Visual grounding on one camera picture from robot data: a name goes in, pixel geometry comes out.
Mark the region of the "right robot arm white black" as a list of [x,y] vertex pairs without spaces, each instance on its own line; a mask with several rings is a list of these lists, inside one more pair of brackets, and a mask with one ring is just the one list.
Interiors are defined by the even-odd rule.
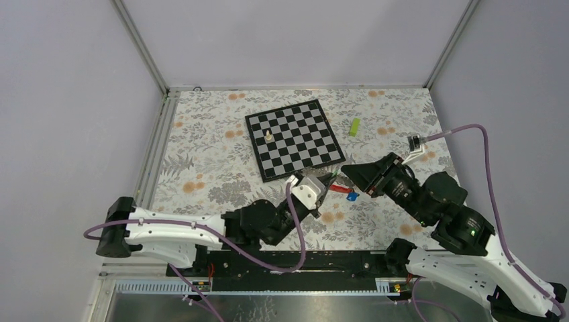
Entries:
[[424,227],[445,250],[470,260],[475,272],[438,260],[424,249],[394,239],[385,254],[393,276],[410,274],[434,280],[472,299],[494,321],[559,321],[567,294],[563,284],[547,282],[507,255],[500,233],[464,203],[467,192],[447,173],[419,182],[396,154],[372,163],[344,165],[342,172],[371,197],[386,196]]

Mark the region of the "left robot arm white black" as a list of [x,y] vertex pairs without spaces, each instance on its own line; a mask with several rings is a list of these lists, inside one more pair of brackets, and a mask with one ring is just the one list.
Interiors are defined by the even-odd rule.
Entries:
[[[296,173],[284,188],[278,205],[258,199],[221,215],[176,215],[151,211],[136,205],[131,197],[120,197],[110,206],[105,222],[89,228],[84,237],[98,242],[95,253],[104,258],[128,258],[139,254],[184,268],[198,276],[208,267],[208,258],[186,246],[214,250],[232,249],[249,261],[271,271],[296,272],[303,266],[307,247],[301,222],[318,216],[335,173],[323,176]],[[278,245],[290,232],[299,237],[300,258],[296,264],[269,264],[253,255],[261,244]]]

